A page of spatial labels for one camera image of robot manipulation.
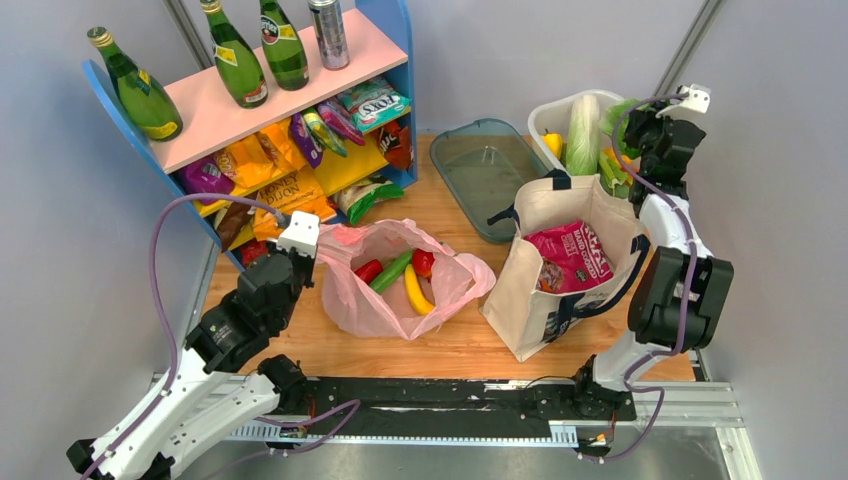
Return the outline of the green lettuce leaf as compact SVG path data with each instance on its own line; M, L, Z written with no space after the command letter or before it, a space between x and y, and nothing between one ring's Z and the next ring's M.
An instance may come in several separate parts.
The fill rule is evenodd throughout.
M618 146L618 149L622 156L627 156L630 159L638 158L640 152L637 147L628 146L623 138L628 126L629 117L627 115L624 116L624 119L621 122L617 135L614 135L614 127L617 124L618 120L622 117L622 115L626 113L627 110L630 109L633 105L638 103L639 100L635 98L628 98L619 101L618 103L610 106L604 111L604 113L601 115L599 123L599 128L601 132L610 138L612 144Z

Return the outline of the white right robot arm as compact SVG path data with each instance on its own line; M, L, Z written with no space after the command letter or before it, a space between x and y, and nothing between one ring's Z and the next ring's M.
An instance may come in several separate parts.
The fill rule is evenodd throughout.
M669 113L655 102L626 116L624 142L640 155L628 199L655 250L632 296L627 332L574 377L571 403L584 417L623 405L630 383L660 361L707 346L733 279L732 264L710 252L689 216L683 177L706 134Z

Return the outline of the pink plastic grocery bag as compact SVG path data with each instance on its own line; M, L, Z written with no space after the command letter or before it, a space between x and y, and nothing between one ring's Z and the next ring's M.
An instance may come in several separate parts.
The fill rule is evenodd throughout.
M411 305L402 277L378 293L355 274L371 260L388 268L415 249L435 257L431 279L420 281L425 298L435 304L426 315ZM483 297L495 284L495 274L485 261L455 252L411 219L379 220L363 227L323 226L317 258L326 265L321 286L324 311L340 329L358 337L414 340Z

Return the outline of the yellow banana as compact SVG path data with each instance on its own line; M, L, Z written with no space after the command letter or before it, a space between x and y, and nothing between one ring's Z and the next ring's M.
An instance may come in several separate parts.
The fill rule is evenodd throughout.
M413 310L418 315L430 314L434 309L434 305L424 295L418 276L411 264L408 264L404 270L404 285L408 301Z

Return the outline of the long green chili pepper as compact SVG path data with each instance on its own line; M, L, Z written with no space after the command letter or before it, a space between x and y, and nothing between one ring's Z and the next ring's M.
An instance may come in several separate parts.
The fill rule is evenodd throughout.
M376 293L382 294L404 273L406 267L410 265L412 257L413 250L399 255L369 283L369 286Z

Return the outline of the red pomegranate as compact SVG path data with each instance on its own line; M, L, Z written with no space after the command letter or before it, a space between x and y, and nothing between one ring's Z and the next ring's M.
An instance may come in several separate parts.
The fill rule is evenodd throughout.
M411 258L411 266L418 277L430 280L432 278L435 257L432 252L415 249Z

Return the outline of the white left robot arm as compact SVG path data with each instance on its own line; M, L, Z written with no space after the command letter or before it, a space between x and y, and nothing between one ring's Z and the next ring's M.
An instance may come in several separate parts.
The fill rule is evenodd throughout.
M247 421L275 408L298 411L306 400L306 378L284 355L262 361L212 406L197 406L288 327L303 289L314 284L314 265L313 250L271 246L201 317L176 368L139 405L107 433L68 448L73 469L85 479L175 479Z

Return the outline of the cream canvas tote bag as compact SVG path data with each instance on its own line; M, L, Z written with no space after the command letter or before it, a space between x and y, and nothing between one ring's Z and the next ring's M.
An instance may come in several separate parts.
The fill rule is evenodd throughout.
M516 232L481 312L520 362L616 306L650 250L631 204L609 195L597 175L552 170L487 222L501 220Z

